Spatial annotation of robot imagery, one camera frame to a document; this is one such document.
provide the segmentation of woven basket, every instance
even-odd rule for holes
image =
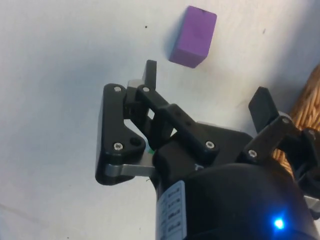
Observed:
[[[311,73],[290,116],[298,129],[313,128],[320,131],[320,64]],[[274,151],[273,157],[293,175],[283,152],[277,149]]]

